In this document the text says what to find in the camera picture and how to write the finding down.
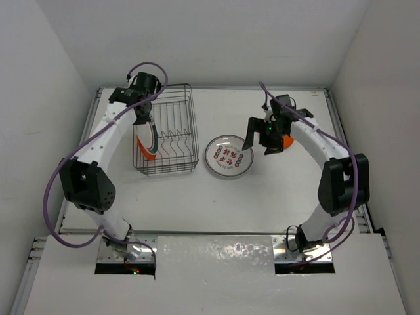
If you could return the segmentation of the orange plastic plate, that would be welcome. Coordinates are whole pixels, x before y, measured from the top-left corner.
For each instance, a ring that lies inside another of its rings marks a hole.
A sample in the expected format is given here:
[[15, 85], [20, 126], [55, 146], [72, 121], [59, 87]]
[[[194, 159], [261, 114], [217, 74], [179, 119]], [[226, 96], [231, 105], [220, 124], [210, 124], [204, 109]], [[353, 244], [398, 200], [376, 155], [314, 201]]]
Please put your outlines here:
[[283, 136], [283, 148], [284, 150], [289, 148], [294, 143], [294, 139], [289, 135]]

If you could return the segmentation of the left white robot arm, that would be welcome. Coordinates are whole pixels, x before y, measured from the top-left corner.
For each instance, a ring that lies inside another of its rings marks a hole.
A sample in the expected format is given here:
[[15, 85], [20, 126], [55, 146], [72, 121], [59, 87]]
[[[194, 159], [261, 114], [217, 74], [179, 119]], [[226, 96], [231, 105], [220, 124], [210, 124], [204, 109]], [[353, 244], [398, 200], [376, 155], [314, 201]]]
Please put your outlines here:
[[59, 172], [66, 200], [86, 211], [111, 240], [125, 241], [131, 226], [113, 208], [116, 187], [107, 170], [127, 131], [151, 121], [150, 97], [160, 89], [159, 79], [144, 72], [130, 79], [128, 87], [114, 89], [88, 144], [72, 154]]

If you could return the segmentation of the white plate grey rim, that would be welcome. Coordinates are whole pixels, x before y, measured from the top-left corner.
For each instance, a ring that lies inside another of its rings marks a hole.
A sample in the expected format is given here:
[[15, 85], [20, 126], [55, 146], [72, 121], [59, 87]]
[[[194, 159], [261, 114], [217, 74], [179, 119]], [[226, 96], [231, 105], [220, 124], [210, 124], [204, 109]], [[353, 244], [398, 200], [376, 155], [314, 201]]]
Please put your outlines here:
[[245, 140], [237, 135], [220, 135], [211, 140], [204, 151], [205, 164], [214, 175], [223, 179], [235, 179], [250, 170], [253, 150], [242, 147]]

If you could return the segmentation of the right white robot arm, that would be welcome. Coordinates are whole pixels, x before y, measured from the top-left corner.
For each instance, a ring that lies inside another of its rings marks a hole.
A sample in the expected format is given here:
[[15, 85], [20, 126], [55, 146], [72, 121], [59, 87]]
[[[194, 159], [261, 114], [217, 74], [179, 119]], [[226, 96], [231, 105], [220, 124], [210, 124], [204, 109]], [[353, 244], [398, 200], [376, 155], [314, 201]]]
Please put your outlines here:
[[344, 142], [322, 130], [313, 114], [298, 109], [287, 94], [266, 98], [262, 109], [264, 118], [249, 118], [242, 148], [252, 148], [257, 133], [266, 155], [283, 152], [287, 137], [310, 154], [322, 170], [318, 205], [296, 228], [293, 250], [303, 252], [329, 243], [330, 231], [337, 225], [345, 229], [353, 211], [369, 201], [368, 158], [355, 154]]

